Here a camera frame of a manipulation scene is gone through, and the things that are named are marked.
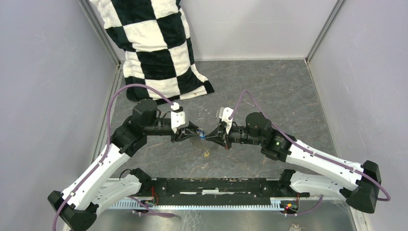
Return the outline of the metal key organizer plate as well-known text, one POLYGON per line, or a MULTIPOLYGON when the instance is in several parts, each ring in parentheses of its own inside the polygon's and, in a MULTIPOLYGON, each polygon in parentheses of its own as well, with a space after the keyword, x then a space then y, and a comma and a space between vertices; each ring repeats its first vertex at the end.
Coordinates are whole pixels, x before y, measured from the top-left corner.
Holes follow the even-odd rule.
POLYGON ((205 139, 200 139, 200 140, 193 140, 190 139, 190 143, 192 146, 202 150, 202 151, 212 151, 216 150, 218 146, 214 144, 213 142, 206 141, 205 139))

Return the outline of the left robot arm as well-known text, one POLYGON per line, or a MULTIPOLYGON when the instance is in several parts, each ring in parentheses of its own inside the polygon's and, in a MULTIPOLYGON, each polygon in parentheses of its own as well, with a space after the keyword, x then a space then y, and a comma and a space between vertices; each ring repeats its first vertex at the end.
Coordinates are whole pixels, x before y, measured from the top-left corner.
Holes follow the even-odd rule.
POLYGON ((63 191, 53 191, 48 201, 73 231, 86 231, 106 209, 122 199, 138 194, 146 196, 151 183, 129 173, 120 181, 103 188, 104 183, 141 147, 148 136, 170 136, 172 142, 199 137, 202 130, 188 121, 178 103, 171 106, 170 117, 161 117, 156 101, 143 99, 137 102, 124 123, 108 138, 102 153, 85 172, 63 191))

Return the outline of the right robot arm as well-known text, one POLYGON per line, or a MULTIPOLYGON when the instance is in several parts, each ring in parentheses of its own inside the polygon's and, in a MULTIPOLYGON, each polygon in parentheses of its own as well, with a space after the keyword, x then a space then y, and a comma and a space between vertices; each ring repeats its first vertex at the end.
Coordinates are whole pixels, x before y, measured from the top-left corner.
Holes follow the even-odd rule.
POLYGON ((352 208, 373 214, 381 185, 378 164, 367 160, 352 162, 315 149, 288 134, 273 128, 271 121, 260 112, 250 113, 245 125, 238 126, 227 117, 232 109, 225 108, 218 127, 205 140, 229 149, 233 143, 257 145, 265 157, 298 165, 314 171, 308 175, 286 170, 281 175, 278 191, 283 196, 293 193, 321 194, 344 200, 352 208))

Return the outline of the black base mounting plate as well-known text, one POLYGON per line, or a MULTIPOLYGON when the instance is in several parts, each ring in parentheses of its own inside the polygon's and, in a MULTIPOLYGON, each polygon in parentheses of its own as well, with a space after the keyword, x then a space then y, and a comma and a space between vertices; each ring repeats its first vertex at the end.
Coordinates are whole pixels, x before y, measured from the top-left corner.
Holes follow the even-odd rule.
POLYGON ((156 178, 142 183, 137 198, 159 205, 268 205, 271 198, 306 198, 287 181, 269 178, 156 178))

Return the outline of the black white checkered blanket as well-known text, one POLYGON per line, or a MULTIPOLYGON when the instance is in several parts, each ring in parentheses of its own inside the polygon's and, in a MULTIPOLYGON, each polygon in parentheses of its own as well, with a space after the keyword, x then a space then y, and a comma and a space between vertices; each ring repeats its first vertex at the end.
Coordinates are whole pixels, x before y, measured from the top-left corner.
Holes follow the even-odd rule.
POLYGON ((125 53, 126 96, 137 102, 214 93, 195 65, 189 24, 178 0, 94 0, 106 33, 125 53))

